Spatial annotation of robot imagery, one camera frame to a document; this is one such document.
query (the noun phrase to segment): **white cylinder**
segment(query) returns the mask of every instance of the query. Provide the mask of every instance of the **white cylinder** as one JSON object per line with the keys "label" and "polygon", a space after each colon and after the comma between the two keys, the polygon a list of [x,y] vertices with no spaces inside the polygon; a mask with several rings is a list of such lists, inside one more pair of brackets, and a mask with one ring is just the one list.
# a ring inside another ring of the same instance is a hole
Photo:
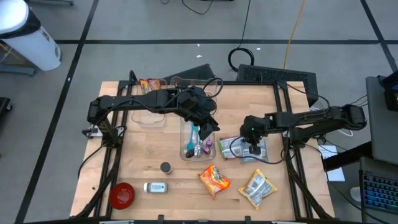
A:
{"label": "white cylinder", "polygon": [[2,39],[39,69],[48,71],[61,64],[61,50],[43,27],[20,37]]}

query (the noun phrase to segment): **yellow snack bag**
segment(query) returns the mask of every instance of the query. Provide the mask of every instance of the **yellow snack bag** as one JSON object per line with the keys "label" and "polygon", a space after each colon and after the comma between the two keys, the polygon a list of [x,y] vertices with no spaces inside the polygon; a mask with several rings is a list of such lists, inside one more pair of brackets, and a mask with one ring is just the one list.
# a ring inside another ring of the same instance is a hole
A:
{"label": "yellow snack bag", "polygon": [[249,199],[250,203],[255,206],[256,210],[260,208],[262,198],[277,190],[278,188],[274,187],[259,169],[254,171],[253,175],[244,187],[238,189],[241,194]]}
{"label": "yellow snack bag", "polygon": [[207,190],[211,194],[211,197],[216,198],[216,193],[224,189],[227,189],[231,182],[221,175],[217,166],[210,165],[203,171],[203,173],[198,174],[200,180],[206,186]]}

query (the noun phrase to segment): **clear plastic container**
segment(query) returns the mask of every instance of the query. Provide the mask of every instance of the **clear plastic container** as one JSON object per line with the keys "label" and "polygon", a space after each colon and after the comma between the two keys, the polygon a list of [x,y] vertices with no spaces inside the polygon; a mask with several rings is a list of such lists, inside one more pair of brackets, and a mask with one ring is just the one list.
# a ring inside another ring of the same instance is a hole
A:
{"label": "clear plastic container", "polygon": [[[160,80],[162,89],[169,88],[166,80]],[[133,95],[143,95],[141,86],[137,83]],[[131,120],[143,128],[163,128],[166,124],[166,115],[151,113],[147,110],[132,111]]]}
{"label": "clear plastic container", "polygon": [[[170,82],[170,86],[177,86],[177,85],[188,85],[188,86],[192,86],[195,85],[197,87],[204,87],[210,80],[189,80],[189,79],[182,79],[180,77],[174,77],[171,82]],[[218,82],[212,81],[211,83],[207,84],[206,88],[205,88],[205,92],[206,95],[208,96],[213,96],[217,91],[218,91]],[[194,147],[198,144],[197,143],[197,137],[195,136],[195,132],[192,131],[192,122],[185,122],[183,118],[181,118],[180,120],[181,123],[181,130],[180,130],[180,157],[182,160],[185,161],[193,161],[193,162],[200,162],[200,161],[209,161],[212,160],[216,157],[216,142],[215,142],[215,134],[211,133],[202,143],[202,147],[204,145],[206,145],[207,140],[210,140],[212,142],[212,145],[209,147],[209,154],[206,154],[204,152],[202,152],[200,157],[197,156],[193,156],[191,158],[187,158],[186,154],[188,152],[188,150],[192,150],[192,149],[188,149],[189,146],[188,144],[191,143],[191,148],[192,145],[194,145]]]}

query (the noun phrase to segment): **wooden table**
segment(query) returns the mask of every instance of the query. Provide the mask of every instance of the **wooden table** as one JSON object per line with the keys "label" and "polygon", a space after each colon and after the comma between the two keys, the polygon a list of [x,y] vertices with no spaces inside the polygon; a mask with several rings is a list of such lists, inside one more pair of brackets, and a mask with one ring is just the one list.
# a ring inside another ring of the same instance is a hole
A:
{"label": "wooden table", "polygon": [[[304,91],[302,82],[289,83]],[[103,82],[99,95],[116,95],[117,86],[118,82]],[[137,89],[134,87],[132,94],[135,93]],[[282,91],[280,96],[285,108]],[[303,93],[289,88],[289,96],[294,113],[308,111],[307,99]],[[261,117],[264,113],[277,111],[272,86],[226,85],[217,96],[217,106],[215,119],[221,128],[221,131],[215,133],[217,139],[238,135],[244,117],[249,114]],[[179,157],[180,118],[177,115],[167,114],[163,128],[142,128],[131,120],[130,113],[118,183],[130,183],[136,196],[129,208],[114,209],[112,219],[156,220],[160,214],[165,215],[166,220],[244,220],[246,215],[250,215],[252,220],[295,219],[284,162],[268,165],[261,162],[242,164],[240,160],[225,161],[218,149],[212,161],[186,162]],[[99,147],[100,141],[99,138],[88,140],[85,157]],[[280,134],[270,134],[266,138],[266,144],[269,160],[278,161],[282,149]],[[317,147],[314,139],[309,140],[308,144]],[[98,188],[104,152],[102,150],[98,153],[82,169],[70,215],[81,211],[95,193],[94,189]],[[334,216],[319,152],[306,147],[301,153],[308,189],[325,211]],[[159,169],[160,164],[165,161],[173,167],[174,171],[170,175],[163,174]],[[211,164],[216,164],[221,173],[231,181],[229,189],[218,193],[215,200],[211,199],[197,176]],[[248,181],[256,169],[260,169],[278,188],[277,192],[262,201],[259,210],[255,210],[247,198],[238,192],[238,188]],[[169,191],[166,194],[146,194],[143,191],[145,182],[167,182]],[[297,189],[301,214],[305,217],[302,193]],[[101,215],[105,214],[108,194],[107,191],[103,195]]]}

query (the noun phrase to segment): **small can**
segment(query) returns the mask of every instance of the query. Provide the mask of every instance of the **small can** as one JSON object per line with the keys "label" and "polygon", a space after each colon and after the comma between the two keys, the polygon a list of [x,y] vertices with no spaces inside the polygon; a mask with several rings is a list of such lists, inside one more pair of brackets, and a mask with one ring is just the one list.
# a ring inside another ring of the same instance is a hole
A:
{"label": "small can", "polygon": [[145,193],[166,193],[167,192],[167,183],[163,183],[163,182],[144,183],[144,192]]}
{"label": "small can", "polygon": [[170,164],[168,162],[163,162],[160,165],[160,169],[161,171],[163,171],[163,173],[165,174],[171,174],[173,172],[172,170],[172,166],[170,166]]}

